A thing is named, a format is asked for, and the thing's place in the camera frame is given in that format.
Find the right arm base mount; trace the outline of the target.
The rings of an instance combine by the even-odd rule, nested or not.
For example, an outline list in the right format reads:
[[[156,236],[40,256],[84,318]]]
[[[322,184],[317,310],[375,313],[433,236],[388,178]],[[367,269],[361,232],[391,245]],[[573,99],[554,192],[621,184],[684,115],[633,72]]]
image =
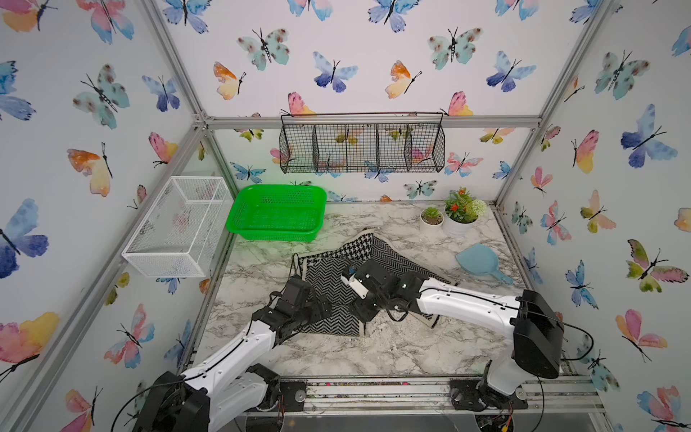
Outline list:
[[[527,410],[528,403],[516,397],[492,390],[489,385],[477,379],[459,379],[449,382],[450,403],[455,410],[482,412],[484,410]]]

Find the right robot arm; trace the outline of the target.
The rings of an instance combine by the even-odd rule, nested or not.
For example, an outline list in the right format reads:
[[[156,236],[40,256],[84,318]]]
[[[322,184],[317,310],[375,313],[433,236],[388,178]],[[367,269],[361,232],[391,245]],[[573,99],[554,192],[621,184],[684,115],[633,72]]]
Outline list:
[[[394,275],[368,260],[351,266],[341,281],[355,294],[351,311],[363,323],[380,311],[437,315],[491,330],[509,341],[504,354],[489,362],[480,381],[482,392],[509,397],[531,377],[556,379],[561,372],[565,325],[542,295],[481,293],[446,284],[415,272]]]

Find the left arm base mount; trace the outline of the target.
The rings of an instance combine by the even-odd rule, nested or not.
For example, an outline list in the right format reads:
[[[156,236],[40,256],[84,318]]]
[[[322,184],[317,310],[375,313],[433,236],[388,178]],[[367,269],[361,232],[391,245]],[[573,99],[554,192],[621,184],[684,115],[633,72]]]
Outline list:
[[[272,381],[257,406],[258,411],[301,412],[307,399],[307,383],[303,381]]]

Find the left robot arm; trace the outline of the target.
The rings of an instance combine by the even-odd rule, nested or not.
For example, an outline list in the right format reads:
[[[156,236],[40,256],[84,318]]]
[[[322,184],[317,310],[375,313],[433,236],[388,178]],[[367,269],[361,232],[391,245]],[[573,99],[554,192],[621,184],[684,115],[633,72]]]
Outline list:
[[[332,315],[320,297],[300,304],[280,299],[253,313],[230,343],[180,375],[165,373],[149,388],[135,431],[219,431],[248,410],[276,413],[281,427],[281,377],[258,363],[304,328]]]

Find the black white patterned knit scarf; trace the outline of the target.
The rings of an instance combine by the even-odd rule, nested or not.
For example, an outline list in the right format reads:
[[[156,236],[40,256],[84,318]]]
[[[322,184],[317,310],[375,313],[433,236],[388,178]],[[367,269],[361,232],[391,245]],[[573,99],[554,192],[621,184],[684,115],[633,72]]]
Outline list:
[[[356,293],[341,281],[342,273],[354,265],[372,259],[387,271],[400,275],[415,272],[448,284],[450,281],[397,252],[388,239],[371,230],[361,232],[340,248],[300,257],[303,279],[311,284],[321,300],[331,303],[332,315],[307,326],[303,331],[340,337],[361,337],[366,325],[349,310],[356,300]]]

